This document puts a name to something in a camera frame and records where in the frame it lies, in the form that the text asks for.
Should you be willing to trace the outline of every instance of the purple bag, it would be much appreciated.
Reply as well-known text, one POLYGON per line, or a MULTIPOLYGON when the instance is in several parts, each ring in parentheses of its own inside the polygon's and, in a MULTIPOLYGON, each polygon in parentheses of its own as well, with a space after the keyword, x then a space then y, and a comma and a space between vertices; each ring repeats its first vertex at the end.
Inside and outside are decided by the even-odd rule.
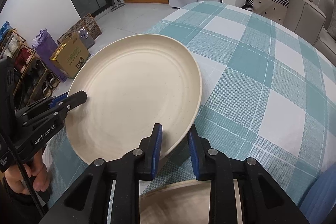
POLYGON ((50 61, 50 57, 58 48, 58 45, 47 32, 47 29, 41 30, 39 35, 33 40, 33 48, 36 50, 41 60, 62 82, 64 82, 67 77, 50 61))

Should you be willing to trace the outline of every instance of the plate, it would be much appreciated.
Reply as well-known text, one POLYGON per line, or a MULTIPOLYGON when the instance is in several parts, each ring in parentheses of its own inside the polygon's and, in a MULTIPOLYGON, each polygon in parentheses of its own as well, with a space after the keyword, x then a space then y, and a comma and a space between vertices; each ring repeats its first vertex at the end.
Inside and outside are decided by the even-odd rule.
POLYGON ((197 62, 170 37, 139 34, 99 51, 79 71, 69 95, 83 90, 87 101, 65 119, 68 139, 87 164, 121 158, 162 124, 160 158, 187 134, 202 95, 197 62))
MULTIPOLYGON (((188 180, 155 189, 139 198, 141 224, 208 224, 210 181, 188 180)), ((242 208, 237 180, 234 180, 237 223, 242 208)))

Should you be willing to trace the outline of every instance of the table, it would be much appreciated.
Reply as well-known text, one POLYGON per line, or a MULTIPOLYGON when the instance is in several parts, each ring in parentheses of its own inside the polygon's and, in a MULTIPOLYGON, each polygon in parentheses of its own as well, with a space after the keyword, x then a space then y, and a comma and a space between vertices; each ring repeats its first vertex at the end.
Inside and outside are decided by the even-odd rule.
MULTIPOLYGON (((336 161, 336 68, 283 26, 214 1, 188 4, 147 33, 172 37, 194 55, 203 93, 195 125, 228 157, 256 158, 299 204, 336 161)), ((143 192, 194 179, 186 140, 165 158, 143 192)), ((64 130, 44 154, 52 206, 87 165, 64 130)))

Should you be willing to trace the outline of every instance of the metal bolt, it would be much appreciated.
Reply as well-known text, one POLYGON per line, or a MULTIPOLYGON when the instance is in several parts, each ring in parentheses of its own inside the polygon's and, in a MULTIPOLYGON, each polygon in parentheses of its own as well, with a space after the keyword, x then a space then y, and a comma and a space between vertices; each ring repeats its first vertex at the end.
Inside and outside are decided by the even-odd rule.
POLYGON ((216 156, 218 154, 218 151, 216 149, 211 148, 208 150, 208 154, 211 156, 216 156))
POLYGON ((140 156, 142 154, 142 150, 137 148, 137 149, 134 149, 132 153, 134 156, 140 156))
POLYGON ((104 163, 104 160, 103 159, 96 159, 93 163, 96 166, 101 166, 104 163))
POLYGON ((246 160, 246 162, 249 164, 249 165, 255 165, 257 163, 257 161, 254 159, 254 158, 248 158, 246 160))

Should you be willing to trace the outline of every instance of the checkered tablecloth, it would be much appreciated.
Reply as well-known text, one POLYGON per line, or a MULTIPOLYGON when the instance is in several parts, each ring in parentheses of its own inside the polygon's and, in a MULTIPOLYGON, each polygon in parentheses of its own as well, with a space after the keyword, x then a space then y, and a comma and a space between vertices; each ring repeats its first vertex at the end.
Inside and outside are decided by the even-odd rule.
MULTIPOLYGON (((203 94, 195 125, 228 157, 256 158, 298 204, 336 161, 336 68, 313 46, 260 15, 223 3, 192 3, 147 33, 194 55, 203 94)), ((84 171, 64 131, 48 144, 51 206, 84 171)), ((186 141, 166 158, 149 191, 194 179, 186 141)))

